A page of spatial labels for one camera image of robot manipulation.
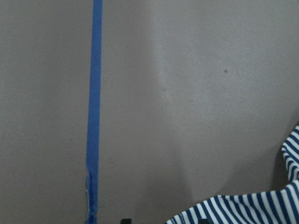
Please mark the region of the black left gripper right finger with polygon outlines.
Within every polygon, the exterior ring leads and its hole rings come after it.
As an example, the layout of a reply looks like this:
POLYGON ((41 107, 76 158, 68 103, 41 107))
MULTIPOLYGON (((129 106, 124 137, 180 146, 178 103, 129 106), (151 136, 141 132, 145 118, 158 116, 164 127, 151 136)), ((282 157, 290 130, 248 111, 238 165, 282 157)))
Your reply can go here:
POLYGON ((198 220, 198 224, 208 224, 208 220, 207 219, 199 219, 198 220))

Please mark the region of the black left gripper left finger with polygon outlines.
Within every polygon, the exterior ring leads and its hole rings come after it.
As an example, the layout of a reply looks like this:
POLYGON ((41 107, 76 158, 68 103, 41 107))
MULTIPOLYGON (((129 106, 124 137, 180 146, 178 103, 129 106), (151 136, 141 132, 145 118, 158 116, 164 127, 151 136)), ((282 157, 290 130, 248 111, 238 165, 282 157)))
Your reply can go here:
POLYGON ((125 218, 120 221, 120 224, 132 224, 131 218, 125 218))

